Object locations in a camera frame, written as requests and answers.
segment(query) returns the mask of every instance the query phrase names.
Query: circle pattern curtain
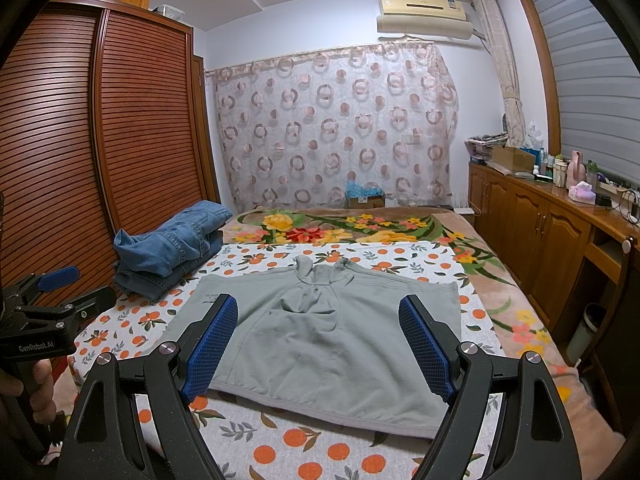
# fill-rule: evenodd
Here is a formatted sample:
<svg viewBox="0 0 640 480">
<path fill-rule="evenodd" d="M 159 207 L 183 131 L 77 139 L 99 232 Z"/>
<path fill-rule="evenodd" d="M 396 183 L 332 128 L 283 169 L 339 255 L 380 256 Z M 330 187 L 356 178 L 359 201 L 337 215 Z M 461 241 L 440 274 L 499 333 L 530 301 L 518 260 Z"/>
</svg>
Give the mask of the circle pattern curtain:
<svg viewBox="0 0 640 480">
<path fill-rule="evenodd" d="M 344 207 L 349 180 L 400 205 L 449 203 L 458 93 L 431 43 L 383 43 L 216 71 L 240 210 Z"/>
</svg>

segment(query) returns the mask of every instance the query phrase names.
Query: wooden dresser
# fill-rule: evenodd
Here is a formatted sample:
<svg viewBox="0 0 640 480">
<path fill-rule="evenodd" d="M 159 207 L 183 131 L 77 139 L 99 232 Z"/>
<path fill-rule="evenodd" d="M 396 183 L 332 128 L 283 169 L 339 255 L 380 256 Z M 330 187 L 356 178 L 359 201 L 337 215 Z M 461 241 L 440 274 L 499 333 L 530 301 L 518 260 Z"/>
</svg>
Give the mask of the wooden dresser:
<svg viewBox="0 0 640 480">
<path fill-rule="evenodd" d="M 3 285 L 76 265 L 57 304 L 113 275 L 113 235 L 217 200 L 192 29 L 113 0 L 53 0 L 0 71 Z"/>
<path fill-rule="evenodd" d="M 606 303 L 634 227 L 615 210 L 573 202 L 553 184 L 469 165 L 476 231 L 509 268 L 562 349 L 589 301 Z"/>
</svg>

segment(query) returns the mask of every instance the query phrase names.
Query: folded jeans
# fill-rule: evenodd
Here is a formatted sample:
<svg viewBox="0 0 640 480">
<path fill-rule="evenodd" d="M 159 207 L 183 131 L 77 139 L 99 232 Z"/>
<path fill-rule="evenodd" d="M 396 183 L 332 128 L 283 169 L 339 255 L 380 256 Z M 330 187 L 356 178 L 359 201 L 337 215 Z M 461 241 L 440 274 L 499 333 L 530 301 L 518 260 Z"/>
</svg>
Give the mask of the folded jeans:
<svg viewBox="0 0 640 480">
<path fill-rule="evenodd" d="M 144 270 L 136 272 L 129 269 L 123 262 L 116 263 L 114 277 L 118 288 L 126 293 L 135 292 L 151 301 L 160 300 L 169 290 L 180 283 L 188 274 L 203 266 L 207 260 L 220 252 L 222 248 L 222 231 L 214 231 L 207 236 L 209 250 L 201 257 L 178 264 L 169 276 L 159 276 Z"/>
<path fill-rule="evenodd" d="M 203 200 L 155 231 L 130 236 L 121 229 L 115 235 L 113 247 L 127 269 L 168 278 L 175 267 L 209 253 L 207 235 L 222 227 L 231 216 L 223 205 Z"/>
</svg>

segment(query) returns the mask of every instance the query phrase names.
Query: window blind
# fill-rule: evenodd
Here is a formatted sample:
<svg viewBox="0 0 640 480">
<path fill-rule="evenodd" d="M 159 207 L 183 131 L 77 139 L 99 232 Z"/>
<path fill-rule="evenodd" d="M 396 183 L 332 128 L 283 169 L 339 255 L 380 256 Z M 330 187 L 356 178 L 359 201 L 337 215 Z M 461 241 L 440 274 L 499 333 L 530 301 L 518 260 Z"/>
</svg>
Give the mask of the window blind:
<svg viewBox="0 0 640 480">
<path fill-rule="evenodd" d="M 551 53 L 562 154 L 640 182 L 640 75 L 589 0 L 533 0 Z"/>
</svg>

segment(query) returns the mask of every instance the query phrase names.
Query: electrical cable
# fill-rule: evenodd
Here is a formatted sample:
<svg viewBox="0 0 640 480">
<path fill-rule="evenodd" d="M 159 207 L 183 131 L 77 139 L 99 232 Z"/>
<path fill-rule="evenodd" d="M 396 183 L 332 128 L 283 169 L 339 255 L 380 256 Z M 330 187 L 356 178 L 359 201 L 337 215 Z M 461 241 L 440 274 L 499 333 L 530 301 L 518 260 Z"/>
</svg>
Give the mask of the electrical cable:
<svg viewBox="0 0 640 480">
<path fill-rule="evenodd" d="M 480 38 L 480 36 L 478 36 L 478 38 L 480 39 L 480 43 L 482 43 L 482 46 L 484 46 L 484 49 L 488 52 L 488 54 L 490 56 L 491 55 L 491 51 L 489 51 L 489 49 L 484 44 L 484 40 L 482 38 Z"/>
<path fill-rule="evenodd" d="M 622 212 L 622 203 L 625 201 L 626 199 L 626 203 L 628 205 L 627 208 L 627 212 L 623 213 Z M 640 200 L 638 199 L 638 194 L 631 189 L 627 189 L 625 191 L 622 192 L 622 195 L 620 196 L 620 200 L 618 202 L 618 208 L 617 210 L 620 212 L 620 214 L 626 219 L 627 222 L 629 222 L 631 225 L 637 226 L 638 224 L 640 224 L 640 218 L 636 218 L 635 216 L 633 216 L 631 214 L 631 211 L 633 209 L 633 204 L 638 204 L 640 203 Z"/>
</svg>

